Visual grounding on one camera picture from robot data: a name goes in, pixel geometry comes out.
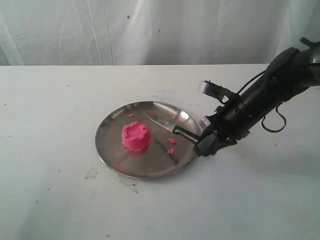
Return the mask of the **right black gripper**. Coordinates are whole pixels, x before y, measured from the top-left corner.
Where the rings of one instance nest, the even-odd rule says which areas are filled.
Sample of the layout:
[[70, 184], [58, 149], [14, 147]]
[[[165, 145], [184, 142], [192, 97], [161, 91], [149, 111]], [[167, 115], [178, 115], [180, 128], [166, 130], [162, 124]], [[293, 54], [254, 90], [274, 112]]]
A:
[[[217, 136], [224, 142], [231, 143], [245, 138], [250, 133], [253, 116], [242, 98], [236, 94], [224, 106], [218, 106], [214, 116], [204, 116], [199, 125], [203, 130], [215, 130]], [[219, 139], [210, 134], [199, 140], [194, 146], [198, 157], [215, 155], [218, 151]]]

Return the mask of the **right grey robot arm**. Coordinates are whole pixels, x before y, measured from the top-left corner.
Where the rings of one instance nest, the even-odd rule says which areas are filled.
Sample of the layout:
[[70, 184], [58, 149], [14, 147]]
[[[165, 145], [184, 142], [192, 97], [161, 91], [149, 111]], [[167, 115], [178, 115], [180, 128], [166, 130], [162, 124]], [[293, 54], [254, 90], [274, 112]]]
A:
[[304, 37], [300, 42], [308, 49], [284, 50], [237, 93], [207, 80], [200, 84], [200, 93], [219, 100], [221, 105], [200, 121], [203, 132], [194, 146], [197, 156], [215, 155], [236, 145], [270, 111], [308, 88], [319, 86], [320, 44]]

